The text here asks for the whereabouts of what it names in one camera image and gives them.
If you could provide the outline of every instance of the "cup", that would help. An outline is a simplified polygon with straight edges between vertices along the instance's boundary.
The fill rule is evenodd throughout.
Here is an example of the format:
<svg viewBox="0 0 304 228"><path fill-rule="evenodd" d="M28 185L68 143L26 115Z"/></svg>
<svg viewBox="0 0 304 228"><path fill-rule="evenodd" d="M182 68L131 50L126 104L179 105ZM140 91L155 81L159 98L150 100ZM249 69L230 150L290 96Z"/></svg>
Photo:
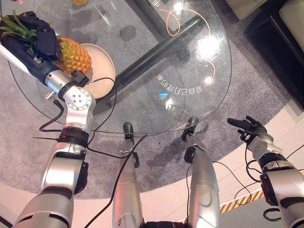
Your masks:
<svg viewBox="0 0 304 228"><path fill-rule="evenodd" d="M75 5L82 6L86 4L87 0L72 0Z"/></svg>

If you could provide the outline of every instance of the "yellow black caution tape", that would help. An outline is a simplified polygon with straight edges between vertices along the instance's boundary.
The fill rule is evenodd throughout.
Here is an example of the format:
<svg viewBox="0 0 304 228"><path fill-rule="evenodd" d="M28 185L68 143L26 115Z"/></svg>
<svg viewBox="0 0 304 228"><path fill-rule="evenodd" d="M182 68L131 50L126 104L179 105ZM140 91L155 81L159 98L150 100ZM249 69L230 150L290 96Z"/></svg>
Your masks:
<svg viewBox="0 0 304 228"><path fill-rule="evenodd" d="M254 200L257 200L259 198L264 197L263 191L262 189L258 189L254 192L251 193L251 200L248 201L250 199L250 194L236 198L235 200L231 200L227 203L223 203L219 206L220 208L220 213L225 213L227 211L230 211L234 208L238 208L239 206L241 206L241 204L245 204L247 201L252 202Z"/></svg>

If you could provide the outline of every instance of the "black cable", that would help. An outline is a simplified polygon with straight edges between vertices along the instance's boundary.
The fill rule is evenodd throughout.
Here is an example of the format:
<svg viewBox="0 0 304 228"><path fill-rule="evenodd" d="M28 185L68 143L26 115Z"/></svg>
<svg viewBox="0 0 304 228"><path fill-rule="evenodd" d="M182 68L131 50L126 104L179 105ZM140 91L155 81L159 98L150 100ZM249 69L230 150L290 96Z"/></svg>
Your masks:
<svg viewBox="0 0 304 228"><path fill-rule="evenodd" d="M124 157L119 157L119 156L115 156L115 155L112 155L112 154L109 154L109 153L104 153L104 152L101 152L101 151L96 151L96 150L93 150L91 148L89 148L89 146L86 147L88 150L92 151L92 152L95 152L95 153L100 153L100 154L103 154L103 155L107 155L107 156L110 156L110 157L113 157L113 158L126 158L128 157L128 155L124 156Z"/></svg>
<svg viewBox="0 0 304 228"><path fill-rule="evenodd" d="M304 145L300 146L298 149L296 149L294 152L292 152L290 155L287 156L286 159L288 159L291 155L293 155L295 152L297 152L299 149L301 149Z"/></svg>
<svg viewBox="0 0 304 228"><path fill-rule="evenodd" d="M249 165L250 165L251 163L253 163L253 162L256 162L256 160L251 160L250 162L248 162L248 163L246 164L246 172L247 172L248 176L249 176L253 181L255 181L255 182L261 182L260 180L257 180L257 179L255 179L253 176L251 176L251 174L250 174L250 172L249 172L249 170L248 170Z"/></svg>
<svg viewBox="0 0 304 228"><path fill-rule="evenodd" d="M123 169L124 169L124 166L126 165L127 161L129 160L130 156L133 154L135 148L138 146L138 144L147 136L147 134L145 134L143 137L140 138L140 140L137 142L137 144L135 144L135 146L131 149L130 153L128 153L121 169L119 170L118 172L118 175L117 175L117 178L116 178L116 181L115 181L115 184L114 184L114 189L113 189L113 192L112 192L112 195L111 195L111 199L110 201L108 202L108 204L100 211L98 212L89 222L88 224L86 224L85 228L88 228L92 222L94 222L94 220L96 218L98 218L98 216L100 216L112 203L113 199L114 199L114 195L115 195L115 190L116 190L116 187L117 187L117 183L118 183L118 180L119 180L119 177L120 175L122 174L123 172Z"/></svg>
<svg viewBox="0 0 304 228"><path fill-rule="evenodd" d="M93 82L97 82L97 81L100 81L100 80L103 80L103 79L110 79L112 82L113 82L113 84L114 84L114 86L115 86L115 98L114 98L114 104L113 104L113 107L112 107L112 109L111 109L111 112L110 112L110 114L108 115L108 117L95 129L95 130L93 130L93 135L92 135L92 138L90 139L90 141L88 142L88 144L87 145L89 145L91 142L92 142L92 140L94 139L94 137L95 137L95 132L110 118L110 116L112 115L112 113L113 113L113 111L114 111L114 108L115 108L115 105L116 105L116 99L117 99L117 85L116 85L116 83L115 83L115 81L113 80L113 79L111 79L110 77L102 77L102 78L99 78L99 79L96 79L95 81L92 81L91 83L93 83Z"/></svg>
<svg viewBox="0 0 304 228"><path fill-rule="evenodd" d="M187 184L187 190L188 190L188 199L187 199L187 218L189 216L189 197L190 197L190 192L189 192L189 185L188 185L188 172L189 172L189 169L192 167L189 166L189 168L187 169L187 172L186 172L186 184Z"/></svg>
<svg viewBox="0 0 304 228"><path fill-rule="evenodd" d="M223 163L221 163L221 162L219 162L219 161L211 161L211 162L215 162L215 163L222 164L223 166L225 166L225 167L231 172L231 174L232 174L232 175L234 176L234 178L239 182L239 184L242 185L242 186L244 187L244 189L246 189L246 190L249 192L250 198L248 199L248 201L247 201L246 203L250 202L251 199L252 199L251 192L248 190L248 188L247 188L245 185L243 185L243 184L239 181L239 179L234 175L234 173L231 171L231 169L228 168L227 165L225 165L225 164L223 164Z"/></svg>
<svg viewBox="0 0 304 228"><path fill-rule="evenodd" d="M251 183L251 184L249 184L249 185L246 185L245 187L247 188L247 187L249 187L249 186L251 186L251 185L253 185L253 184L256 184L256 183L257 183L257 182ZM245 188L242 187L242 188L234 195L234 201L235 201L235 203L238 204L238 205L245 205L245 204L248 204L248 203L249 203L249 200L247 200L247 202L245 202L245 203L238 203L237 200L236 200L237 195L238 195L243 189L245 189Z"/></svg>
<svg viewBox="0 0 304 228"><path fill-rule="evenodd" d="M32 139L49 139L49 140L55 140L57 141L58 139L53 139L53 138L45 138L45 137L32 137Z"/></svg>
<svg viewBox="0 0 304 228"><path fill-rule="evenodd" d="M270 222L281 221L281 217L278 217L278 218L270 218L270 217L267 216L267 214L268 214L269 212L274 212L274 211L280 211L280 210L279 210L279 208L268 208L268 209L266 209L266 210L263 212L263 217L264 217L265 219L267 219L268 221L270 221Z"/></svg>
<svg viewBox="0 0 304 228"><path fill-rule="evenodd" d="M53 119L51 119L49 122L45 123L41 127L39 127L39 131L41 132L60 132L61 130L46 130L44 129L45 127L49 126L51 123L55 122L57 119L59 119L63 112L64 112L64 107L61 105L61 103L58 100L54 100L53 103L60 109L60 113L55 116Z"/></svg>
<svg viewBox="0 0 304 228"><path fill-rule="evenodd" d="M246 146L246 149L245 149L245 162L246 162L246 165L247 165L247 164L248 164L248 161L247 161L247 146ZM250 170L255 170L255 171L257 171L258 173L262 174L261 171L255 169L255 168L250 168L249 165L248 165L248 169L250 169Z"/></svg>

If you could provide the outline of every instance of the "pineapple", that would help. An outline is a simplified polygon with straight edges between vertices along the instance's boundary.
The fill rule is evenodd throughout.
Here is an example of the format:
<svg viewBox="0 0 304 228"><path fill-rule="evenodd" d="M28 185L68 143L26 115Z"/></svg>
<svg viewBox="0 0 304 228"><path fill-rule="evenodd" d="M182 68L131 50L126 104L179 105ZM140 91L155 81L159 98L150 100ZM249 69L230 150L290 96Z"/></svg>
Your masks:
<svg viewBox="0 0 304 228"><path fill-rule="evenodd" d="M35 52L36 31L24 26L18 19L15 11L13 11L13 16L15 22L0 15L1 20L7 25L0 27L0 30L4 30L3 36L14 36L24 42L32 52ZM87 73L92 64L87 50L69 38L57 36L57 40L59 43L59 50L57 52L58 61L54 61L53 63L67 74L70 74L73 70L80 70L84 74Z"/></svg>
<svg viewBox="0 0 304 228"><path fill-rule="evenodd" d="M69 38L57 36L57 40L59 42L58 61L53 63L68 74L73 70L87 73L92 64L87 50Z"/></svg>

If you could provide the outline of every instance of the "floor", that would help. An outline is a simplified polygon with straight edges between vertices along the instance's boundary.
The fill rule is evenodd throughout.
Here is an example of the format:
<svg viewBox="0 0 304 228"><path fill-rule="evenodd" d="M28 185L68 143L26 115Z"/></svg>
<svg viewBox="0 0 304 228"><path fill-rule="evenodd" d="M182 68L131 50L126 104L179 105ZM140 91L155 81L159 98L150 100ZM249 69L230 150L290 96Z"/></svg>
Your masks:
<svg viewBox="0 0 304 228"><path fill-rule="evenodd" d="M280 147L286 156L290 155L293 151L304 144L304 113L297 108L293 100L289 101L289 103L268 124L266 124L266 127L268 129L268 132L274 137L275 145ZM244 175L244 173L246 173L244 149L245 145L243 144L219 161L226 164L233 171L236 177L244 185L247 185L252 183L252 180L247 175ZM304 168L303 155L304 148L302 147L290 157L289 161L291 161L296 168L302 169ZM248 159L252 159L250 152L248 153ZM216 171L220 189L220 204L224 204L225 202L230 201L234 198L235 193L241 189L241 186L237 183L232 174L225 167L221 166L220 164L214 164L214 169ZM250 191L255 191L259 188L260 186L258 184L248 187ZM247 194L247 192L243 190L238 194L238 196L245 194ZM35 196L34 193L19 190L5 184L0 184L0 195L0 215L5 216L11 222L16 219L17 215L22 211L28 201ZM185 179L151 191L142 192L141 201L145 221L179 221L184 219L187 205L186 200L187 187ZM105 204L108 203L108 201L109 199L76 199L74 207L73 228L83 227L90 218L92 218ZM258 212L254 218L250 218L253 221L259 221L261 213L264 209L267 208L267 205L265 203L261 203L261 206L259 206L261 210L256 210L256 203L252 202L250 205L251 204L253 205L255 211L260 212ZM235 210L242 212L242 207L243 206ZM111 213L112 207L107 209L91 225L91 227L97 228L100 227L101 224L103 227L110 227ZM229 224L232 224L233 222L234 224L239 224L235 219L239 218L237 216L238 213L234 212L234 210L226 213L222 215L222 222L227 221ZM269 224L267 223L260 223L260 227L262 228L269 227Z"/></svg>
<svg viewBox="0 0 304 228"><path fill-rule="evenodd" d="M198 125L196 132L206 145L211 159L217 161L242 143L236 129L227 124L227 118L241 119L251 115L266 124L287 104L290 95L243 34L255 15L239 21L228 5L216 0L213 3L227 31L232 57L232 75L224 101L213 114ZM3 68L2 83L6 85L0 88L0 106L4 110L0 113L0 118L6 120L0 122L0 128L9 129L8 132L0 132L0 138L4 142L0 146L0 166L3 167L0 182L37 194L40 191L40 175L53 141L30 138L57 135L38 131L48 119L31 106L20 92L3 58L0 58L0 65ZM141 165L137 176L141 192L185 178L188 165L183 160L185 143L180 136L181 132L151 135L140 144L137 151ZM98 133L91 147L116 154L122 141L121 136ZM76 198L110 197L118 161L92 152L87 154L86 161L90 164L88 184L85 192L77 194Z"/></svg>
<svg viewBox="0 0 304 228"><path fill-rule="evenodd" d="M226 164L243 184L250 184L252 180L244 175L245 145L241 144L236 129L226 125L227 115L244 118L249 113L253 114L266 124L275 144L289 155L304 144L304 114L242 33L254 18L254 14L244 21L237 21L221 0L212 2L227 32L233 70L227 97L219 109L198 126L198 137L204 141L207 148L212 148L212 159ZM31 106L19 91L8 64L2 57L0 68L1 79L6 85L0 89L0 118L3 120L0 128L7 129L0 133L0 215L13 222L26 203L39 192L40 174L53 142L29 141L29 137L42 136L37 128L47 118ZM97 138L92 146L102 146L105 151L115 152L121 141L121 138L103 135ZM181 144L180 133L150 136L149 140L139 147L141 150L144 148L148 150L139 154L142 163L138 180L145 220L184 219L187 199L185 175L188 166L182 160L185 148ZM299 169L304 168L303 154L304 148L290 157L290 161ZM76 196L73 228L83 227L108 202L114 182L115 166L100 168L111 160L95 154L88 154L87 160L94 168L91 169L87 188ZM225 167L214 164L214 168L222 204L232 200L241 186ZM253 191L258 188L260 186L256 184L248 189ZM246 191L240 192L239 196L244 194ZM110 227L111 211L111 208L106 210L91 227L100 227L101 224L102 227ZM240 216L232 214L228 218L230 212L226 213L222 217L223 221L228 219L231 222L232 218Z"/></svg>

